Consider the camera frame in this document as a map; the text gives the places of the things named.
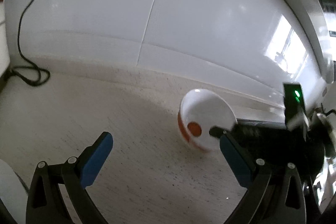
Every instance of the power cord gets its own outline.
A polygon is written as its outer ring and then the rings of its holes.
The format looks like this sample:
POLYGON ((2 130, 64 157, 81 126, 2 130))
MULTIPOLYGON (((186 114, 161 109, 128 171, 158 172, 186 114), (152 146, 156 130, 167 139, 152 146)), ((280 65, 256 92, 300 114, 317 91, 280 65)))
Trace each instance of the power cord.
POLYGON ((20 77, 24 82, 26 82, 28 85, 30 86, 40 86, 45 84, 49 78, 50 78, 50 71, 47 69, 43 69, 40 68, 38 65, 36 65, 33 61, 29 60, 28 58, 26 58, 22 51, 21 51, 21 47, 20 47, 20 31, 21 31, 21 24, 22 24, 22 19, 23 16, 25 15, 26 11, 28 10, 28 8, 33 4, 35 0, 31 0, 28 5, 25 7, 25 9, 23 10, 21 16, 20 16, 20 21, 19 21, 19 26, 18 26, 18 31, 17 31, 17 49, 19 50, 19 54, 21 56, 21 58, 23 60, 25 60, 27 63, 29 63, 31 66, 14 66, 12 67, 12 69, 9 71, 9 75, 8 77, 11 76, 18 76, 20 77), (19 73, 17 71, 17 69, 29 69, 29 70, 34 70, 37 72, 38 74, 38 79, 37 80, 31 80, 28 79, 27 77, 23 76, 21 73, 19 73), (42 79, 41 76, 41 72, 44 72, 46 74, 46 77, 44 79, 42 79))

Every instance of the orange circle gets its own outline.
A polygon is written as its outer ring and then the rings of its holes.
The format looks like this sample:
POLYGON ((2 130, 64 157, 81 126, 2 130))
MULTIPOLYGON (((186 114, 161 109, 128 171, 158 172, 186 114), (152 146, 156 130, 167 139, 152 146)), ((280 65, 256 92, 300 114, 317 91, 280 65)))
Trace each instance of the orange circle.
POLYGON ((195 137, 199 137, 202 134, 201 126, 196 122, 188 123, 187 127, 190 130, 191 134, 195 137))

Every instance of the white bowl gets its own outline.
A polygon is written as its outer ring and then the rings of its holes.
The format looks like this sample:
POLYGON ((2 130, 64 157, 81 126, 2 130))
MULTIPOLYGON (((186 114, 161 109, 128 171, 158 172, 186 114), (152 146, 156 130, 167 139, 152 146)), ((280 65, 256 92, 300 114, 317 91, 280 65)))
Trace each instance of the white bowl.
POLYGON ((191 90, 181 100, 178 113, 180 132, 187 143, 199 150, 212 151, 219 148, 219 139, 209 135, 212 127, 218 126, 230 131, 236 123, 231 107, 210 90, 191 90))

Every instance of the blue gripper pad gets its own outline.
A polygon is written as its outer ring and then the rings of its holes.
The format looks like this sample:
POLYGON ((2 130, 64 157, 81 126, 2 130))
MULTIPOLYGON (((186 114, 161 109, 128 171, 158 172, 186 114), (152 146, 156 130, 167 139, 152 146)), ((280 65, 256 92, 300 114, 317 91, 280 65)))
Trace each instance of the blue gripper pad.
POLYGON ((224 134, 219 140, 220 150, 230 165, 240 186, 249 188, 253 182, 253 166, 249 165, 246 156, 242 155, 242 149, 231 137, 230 134, 224 134))
POLYGON ((87 147, 78 157, 80 183, 83 189, 92 185, 113 148, 113 137, 103 132, 92 146, 87 147))

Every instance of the black cable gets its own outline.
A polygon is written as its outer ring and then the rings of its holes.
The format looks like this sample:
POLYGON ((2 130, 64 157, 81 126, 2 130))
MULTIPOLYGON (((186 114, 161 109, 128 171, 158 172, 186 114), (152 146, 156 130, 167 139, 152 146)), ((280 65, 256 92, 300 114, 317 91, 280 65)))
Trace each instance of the black cable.
POLYGON ((334 113, 336 115, 336 110, 335 109, 329 110, 325 115, 329 116, 331 113, 334 113))
POLYGON ((14 66, 11 71, 10 71, 10 75, 9 77, 11 76, 18 76, 20 77, 24 82, 26 82, 28 85, 30 86, 40 86, 40 85, 43 85, 45 84, 49 78, 50 78, 50 71, 47 70, 47 69, 43 69, 43 68, 40 68, 38 67, 33 61, 29 60, 28 58, 26 58, 22 51, 21 51, 21 47, 20 47, 20 31, 21 31, 21 24, 22 24, 22 18, 23 16, 25 15, 26 11, 28 10, 28 8, 32 5, 32 3, 34 2, 35 0, 31 0, 28 5, 26 6, 26 8, 23 10, 22 14, 21 14, 21 17, 20 17, 20 21, 19 21, 19 26, 18 26, 18 31, 17 31, 17 49, 19 50, 19 54, 21 56, 21 58, 23 60, 25 60, 27 63, 31 64, 31 66, 14 66), (17 69, 29 69, 29 70, 34 70, 37 72, 38 74, 38 79, 37 80, 31 80, 31 79, 28 79, 27 77, 23 76, 21 73, 19 73, 17 71, 17 69), (46 73, 46 78, 44 80, 42 80, 42 77, 41 77, 41 72, 44 72, 46 73))
POLYGON ((19 179, 19 181, 21 182, 23 188, 25 189, 27 195, 29 195, 29 187, 27 186, 27 184, 24 182, 24 180, 18 175, 17 172, 14 172, 17 176, 17 178, 19 179))

